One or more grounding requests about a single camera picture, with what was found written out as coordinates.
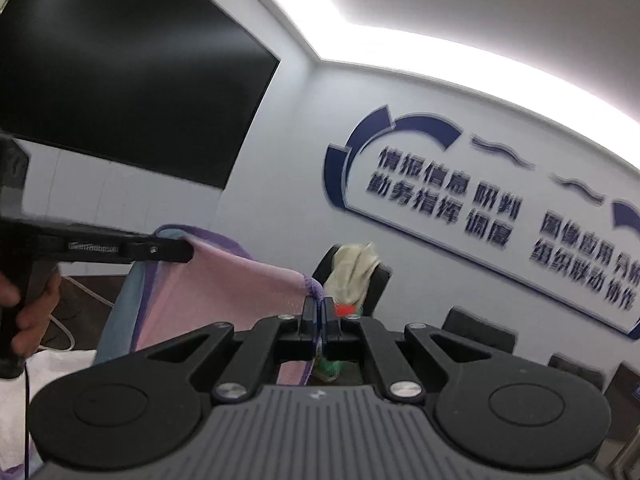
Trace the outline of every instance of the hand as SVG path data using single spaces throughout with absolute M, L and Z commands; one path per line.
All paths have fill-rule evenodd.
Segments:
M 60 282 L 56 272 L 50 277 L 42 295 L 22 309 L 15 317 L 18 332 L 11 341 L 17 355 L 29 357 L 36 353 L 40 341 L 49 326 L 49 314 L 60 301 Z M 15 306 L 20 301 L 20 291 L 0 273 L 0 306 Z

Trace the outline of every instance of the wall sign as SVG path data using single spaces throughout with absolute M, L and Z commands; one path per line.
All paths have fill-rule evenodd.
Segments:
M 549 171 L 444 118 L 393 119 L 382 107 L 344 146 L 329 145 L 323 178 L 333 206 L 638 339 L 638 209 L 567 169 Z

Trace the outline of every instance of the red object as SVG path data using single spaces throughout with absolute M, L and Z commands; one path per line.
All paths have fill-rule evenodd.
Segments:
M 335 315 L 338 317 L 348 316 L 349 314 L 355 314 L 357 309 L 358 308 L 355 305 L 336 305 Z

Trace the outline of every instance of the floor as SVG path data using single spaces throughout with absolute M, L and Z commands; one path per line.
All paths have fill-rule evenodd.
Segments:
M 74 279 L 113 303 L 125 276 L 74 276 Z M 60 302 L 53 316 L 72 333 L 76 340 L 75 350 L 93 350 L 100 341 L 104 324 L 111 313 L 111 307 L 96 300 L 73 283 L 62 281 Z M 50 323 L 42 345 L 50 348 L 65 349 L 69 340 L 65 333 L 54 323 Z

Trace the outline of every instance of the black cable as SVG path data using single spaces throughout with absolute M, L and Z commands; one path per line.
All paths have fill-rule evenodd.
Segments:
M 27 428 L 27 408 L 29 407 L 29 371 L 24 363 L 24 480 L 29 479 L 29 430 Z

